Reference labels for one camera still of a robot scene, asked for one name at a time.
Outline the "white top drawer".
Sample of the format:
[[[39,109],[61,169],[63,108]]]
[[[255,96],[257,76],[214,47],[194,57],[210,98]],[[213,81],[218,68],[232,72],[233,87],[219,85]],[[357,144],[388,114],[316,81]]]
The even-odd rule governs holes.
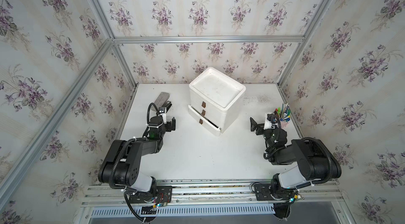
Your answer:
[[[220,112],[226,113],[226,110],[220,109],[218,105],[210,102],[208,99],[204,98],[203,96],[197,94],[195,91],[190,90],[190,100],[191,105],[198,111],[205,110],[207,112]]]

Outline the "white three-drawer cabinet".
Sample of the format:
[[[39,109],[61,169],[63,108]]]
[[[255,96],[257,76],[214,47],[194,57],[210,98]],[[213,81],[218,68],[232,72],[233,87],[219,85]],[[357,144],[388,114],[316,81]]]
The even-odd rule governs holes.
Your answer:
[[[222,134],[238,118],[246,87],[217,69],[209,67],[189,84],[189,90],[195,91],[218,105],[220,109],[226,110],[226,113],[207,112],[198,111],[193,107],[203,117],[219,127]]]

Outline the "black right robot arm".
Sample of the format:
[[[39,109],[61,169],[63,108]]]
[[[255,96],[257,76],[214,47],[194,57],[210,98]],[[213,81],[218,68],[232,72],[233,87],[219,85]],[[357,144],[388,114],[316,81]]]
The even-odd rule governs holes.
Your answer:
[[[273,215],[280,220],[290,216],[291,205],[300,198],[300,189],[324,184],[342,174],[339,162],[320,139],[305,137],[289,144],[288,133],[282,129],[276,113],[266,114],[264,123],[250,118],[250,130],[263,136],[266,146],[263,158],[273,166],[296,164],[288,171],[275,174],[268,184],[251,184],[258,201],[276,201]]]

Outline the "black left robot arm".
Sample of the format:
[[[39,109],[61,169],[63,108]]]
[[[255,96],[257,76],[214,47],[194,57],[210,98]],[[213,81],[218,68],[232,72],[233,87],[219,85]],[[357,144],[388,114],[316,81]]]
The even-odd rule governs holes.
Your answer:
[[[114,140],[98,171],[98,181],[123,192],[130,212],[143,224],[151,223],[157,209],[171,202],[172,186],[158,186],[154,177],[140,171],[141,158],[158,153],[165,133],[176,130],[176,119],[167,121],[172,103],[151,103],[146,129],[140,138]]]

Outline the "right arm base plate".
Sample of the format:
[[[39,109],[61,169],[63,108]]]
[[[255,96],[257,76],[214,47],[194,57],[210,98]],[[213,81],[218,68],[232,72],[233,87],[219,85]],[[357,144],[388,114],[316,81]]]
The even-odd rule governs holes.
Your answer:
[[[296,189],[285,189],[276,184],[260,182],[252,183],[251,191],[255,194],[257,201],[275,201],[280,204],[292,204],[301,197]]]

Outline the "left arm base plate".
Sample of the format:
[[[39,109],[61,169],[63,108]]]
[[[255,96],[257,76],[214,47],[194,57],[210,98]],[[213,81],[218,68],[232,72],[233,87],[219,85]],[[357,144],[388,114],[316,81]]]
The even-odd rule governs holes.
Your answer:
[[[149,192],[129,192],[127,199],[139,216],[152,216],[157,214],[158,208],[171,202],[172,194],[173,186],[157,186]]]

